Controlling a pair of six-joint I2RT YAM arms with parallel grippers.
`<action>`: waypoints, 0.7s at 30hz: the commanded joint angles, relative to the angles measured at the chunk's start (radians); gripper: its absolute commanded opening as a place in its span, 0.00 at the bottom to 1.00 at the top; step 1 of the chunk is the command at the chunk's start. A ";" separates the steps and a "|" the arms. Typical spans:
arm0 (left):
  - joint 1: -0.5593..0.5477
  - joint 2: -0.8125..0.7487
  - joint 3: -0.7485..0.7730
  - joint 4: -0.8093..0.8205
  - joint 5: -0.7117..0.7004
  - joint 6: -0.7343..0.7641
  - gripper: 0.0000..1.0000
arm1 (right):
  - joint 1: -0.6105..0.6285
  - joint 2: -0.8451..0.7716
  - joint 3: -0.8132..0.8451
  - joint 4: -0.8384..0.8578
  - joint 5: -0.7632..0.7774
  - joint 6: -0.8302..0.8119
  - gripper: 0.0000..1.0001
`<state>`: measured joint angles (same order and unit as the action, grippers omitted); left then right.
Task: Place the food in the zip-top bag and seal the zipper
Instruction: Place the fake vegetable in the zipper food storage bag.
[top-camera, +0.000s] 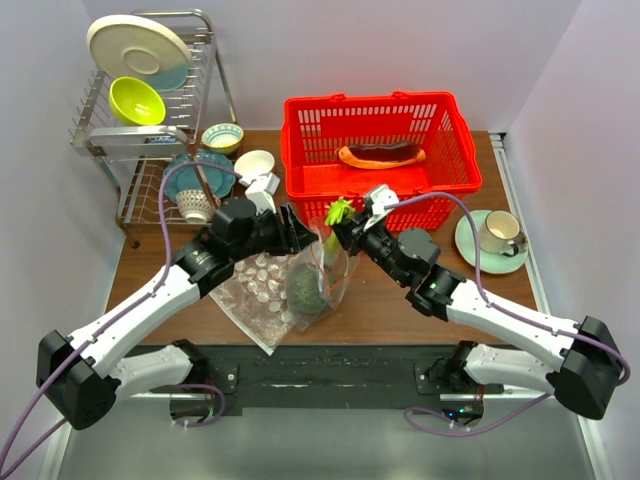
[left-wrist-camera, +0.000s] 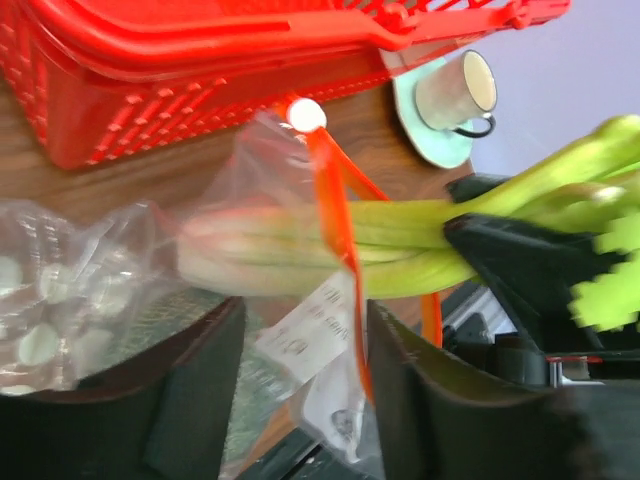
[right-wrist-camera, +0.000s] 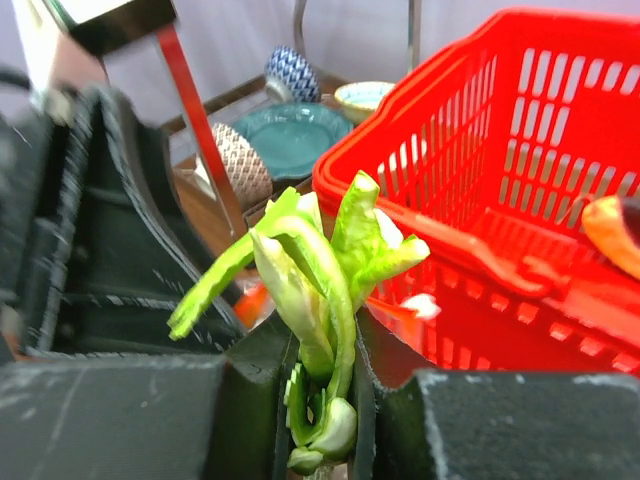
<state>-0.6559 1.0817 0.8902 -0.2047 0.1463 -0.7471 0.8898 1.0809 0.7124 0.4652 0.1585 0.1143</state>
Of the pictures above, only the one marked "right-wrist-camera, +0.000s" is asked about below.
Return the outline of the green toy vegetable stick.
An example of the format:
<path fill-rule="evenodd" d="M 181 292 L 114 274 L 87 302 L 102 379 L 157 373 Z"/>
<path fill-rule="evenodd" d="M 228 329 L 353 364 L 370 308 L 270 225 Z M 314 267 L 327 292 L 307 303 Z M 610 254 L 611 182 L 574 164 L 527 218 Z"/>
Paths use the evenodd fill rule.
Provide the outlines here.
<path fill-rule="evenodd" d="M 287 188 L 185 294 L 168 320 L 169 336 L 191 332 L 212 301 L 249 263 L 281 320 L 298 340 L 285 384 L 285 425 L 294 447 L 287 466 L 323 479 L 357 439 L 358 414 L 347 394 L 356 355 L 356 313 L 375 287 L 424 261 L 427 243 L 404 236 L 377 208 L 380 187 L 358 171 L 325 235 L 316 193 Z"/>

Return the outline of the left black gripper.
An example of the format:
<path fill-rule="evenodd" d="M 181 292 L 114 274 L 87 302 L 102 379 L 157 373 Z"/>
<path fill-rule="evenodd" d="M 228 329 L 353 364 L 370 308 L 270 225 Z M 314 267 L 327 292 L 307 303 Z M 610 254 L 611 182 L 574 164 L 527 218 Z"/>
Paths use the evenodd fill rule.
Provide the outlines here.
<path fill-rule="evenodd" d="M 1 302 L 22 354 L 219 354 L 246 329 L 240 289 L 186 337 L 168 320 L 214 254 L 181 206 L 168 140 L 118 89 L 65 86 L 1 125 Z"/>

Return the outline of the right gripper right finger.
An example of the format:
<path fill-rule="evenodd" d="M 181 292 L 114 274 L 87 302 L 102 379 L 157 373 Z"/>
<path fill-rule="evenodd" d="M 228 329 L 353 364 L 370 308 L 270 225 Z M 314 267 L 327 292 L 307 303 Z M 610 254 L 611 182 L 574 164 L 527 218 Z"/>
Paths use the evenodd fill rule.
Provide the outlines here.
<path fill-rule="evenodd" d="M 354 479 L 635 479 L 639 382 L 433 368 L 356 317 Z"/>

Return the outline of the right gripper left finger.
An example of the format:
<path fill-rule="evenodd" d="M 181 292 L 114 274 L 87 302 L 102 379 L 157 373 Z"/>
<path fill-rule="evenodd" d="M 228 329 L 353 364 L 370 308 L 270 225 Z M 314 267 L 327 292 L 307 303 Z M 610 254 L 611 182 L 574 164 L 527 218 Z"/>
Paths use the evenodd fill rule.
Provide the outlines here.
<path fill-rule="evenodd" d="M 1 369 L 5 479 L 282 479 L 296 341 L 270 317 L 226 352 L 51 354 Z"/>

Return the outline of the clear orange zip top bag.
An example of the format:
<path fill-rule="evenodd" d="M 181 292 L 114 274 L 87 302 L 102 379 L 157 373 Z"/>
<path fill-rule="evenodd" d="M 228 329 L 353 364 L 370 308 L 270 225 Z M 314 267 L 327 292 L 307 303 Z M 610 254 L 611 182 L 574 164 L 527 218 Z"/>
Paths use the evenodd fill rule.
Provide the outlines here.
<path fill-rule="evenodd" d="M 270 300 L 266 287 L 258 283 L 243 294 L 233 309 L 245 326 L 253 327 L 266 312 Z M 409 297 L 400 305 L 388 304 L 370 296 L 365 305 L 372 313 L 380 312 L 394 319 L 395 335 L 419 353 L 422 352 L 424 325 L 433 321 L 441 313 L 436 299 L 425 293 Z"/>

